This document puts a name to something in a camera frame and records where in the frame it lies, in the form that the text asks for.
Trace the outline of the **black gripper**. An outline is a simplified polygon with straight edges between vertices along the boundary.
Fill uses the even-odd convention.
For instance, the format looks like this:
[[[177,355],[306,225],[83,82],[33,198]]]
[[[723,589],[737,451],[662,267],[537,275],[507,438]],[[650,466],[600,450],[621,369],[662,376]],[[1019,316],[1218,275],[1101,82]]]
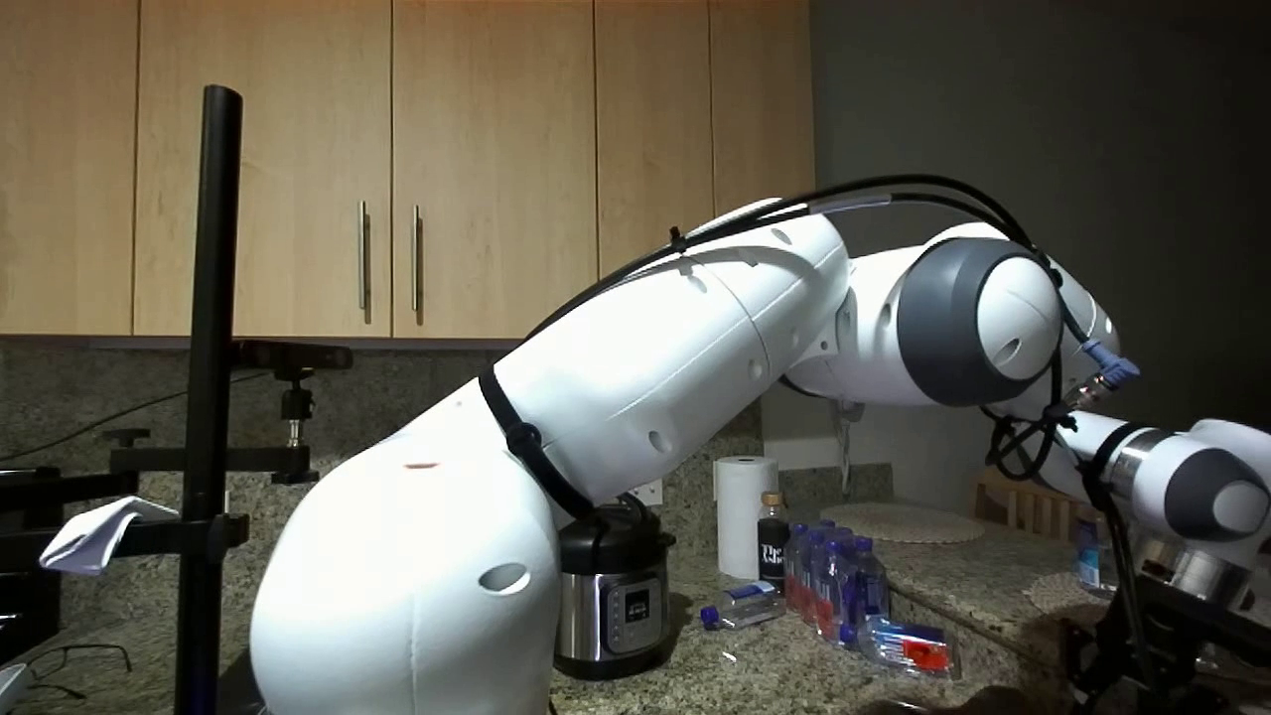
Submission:
[[[1235,697],[1199,675],[1207,646],[1271,668],[1262,623],[1135,577],[1091,629],[1063,623],[1072,715],[1235,715]]]

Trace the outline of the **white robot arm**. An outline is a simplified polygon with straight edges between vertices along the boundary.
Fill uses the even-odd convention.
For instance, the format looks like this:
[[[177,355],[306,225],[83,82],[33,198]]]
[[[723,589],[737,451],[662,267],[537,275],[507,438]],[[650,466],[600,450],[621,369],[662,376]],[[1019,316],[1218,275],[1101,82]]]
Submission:
[[[1051,426],[1051,488],[1242,572],[1267,540],[1267,438],[1083,406],[1127,372],[1101,300],[1009,222],[850,255],[825,212],[759,198],[575,294],[327,472],[257,584],[255,683],[269,715],[541,712],[559,527],[679,467],[780,380]]]

